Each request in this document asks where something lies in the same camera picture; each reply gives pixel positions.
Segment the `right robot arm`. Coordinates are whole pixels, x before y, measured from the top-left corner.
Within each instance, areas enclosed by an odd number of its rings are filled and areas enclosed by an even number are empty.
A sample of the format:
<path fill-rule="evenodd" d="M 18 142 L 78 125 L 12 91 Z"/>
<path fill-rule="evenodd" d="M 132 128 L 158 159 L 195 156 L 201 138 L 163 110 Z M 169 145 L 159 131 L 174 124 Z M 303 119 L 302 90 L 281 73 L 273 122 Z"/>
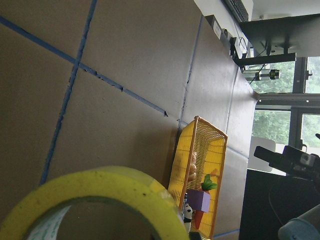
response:
<path fill-rule="evenodd" d="M 320 157 L 286 145 L 282 153 L 262 146 L 255 148 L 255 157 L 268 162 L 269 166 L 291 177 L 311 181 L 320 191 Z M 278 230 L 280 240 L 318 240 L 320 238 L 320 206 L 317 205 L 302 215 L 290 219 Z"/>

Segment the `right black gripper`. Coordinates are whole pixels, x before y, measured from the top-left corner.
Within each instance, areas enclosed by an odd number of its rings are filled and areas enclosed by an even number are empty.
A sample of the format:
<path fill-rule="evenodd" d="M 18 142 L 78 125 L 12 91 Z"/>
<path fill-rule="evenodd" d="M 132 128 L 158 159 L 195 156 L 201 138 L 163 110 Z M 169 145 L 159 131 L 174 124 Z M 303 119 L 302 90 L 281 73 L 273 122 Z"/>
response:
<path fill-rule="evenodd" d="M 262 146 L 255 148 L 255 157 L 268 163 L 271 168 L 284 171 L 289 175 L 316 179 L 320 177 L 320 157 L 314 153 L 309 154 L 297 148 L 286 145 L 282 154 L 273 152 Z M 285 168 L 282 163 L 282 157 L 286 164 Z"/>

